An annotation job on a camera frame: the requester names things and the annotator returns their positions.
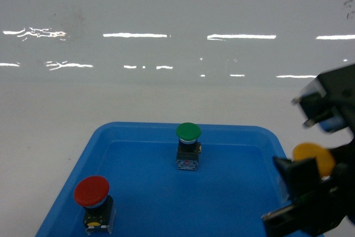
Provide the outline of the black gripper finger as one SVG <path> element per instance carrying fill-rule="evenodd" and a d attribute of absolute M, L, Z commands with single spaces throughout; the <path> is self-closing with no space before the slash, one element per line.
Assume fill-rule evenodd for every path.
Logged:
<path fill-rule="evenodd" d="M 319 80 L 313 80 L 305 86 L 300 94 L 291 101 L 297 105 L 306 116 L 305 128 L 319 127 L 327 133 L 334 133 L 346 127 L 346 122 L 336 107 L 331 107 L 326 101 L 327 92 Z"/>
<path fill-rule="evenodd" d="M 314 191 L 321 182 L 316 158 L 294 160 L 273 157 L 288 192 L 288 200 L 295 201 L 299 197 Z"/>

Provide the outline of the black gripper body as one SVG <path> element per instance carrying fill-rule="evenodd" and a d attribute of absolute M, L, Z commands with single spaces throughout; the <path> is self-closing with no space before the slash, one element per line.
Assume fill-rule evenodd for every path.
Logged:
<path fill-rule="evenodd" d="M 314 80 L 326 90 L 326 101 L 337 108 L 345 128 L 354 130 L 354 65 L 323 72 Z M 298 230 L 319 236 L 339 226 L 344 218 L 354 220 L 354 142 L 326 149 L 336 160 L 332 174 L 321 177 L 314 191 L 264 215 L 267 236 L 286 236 Z"/>

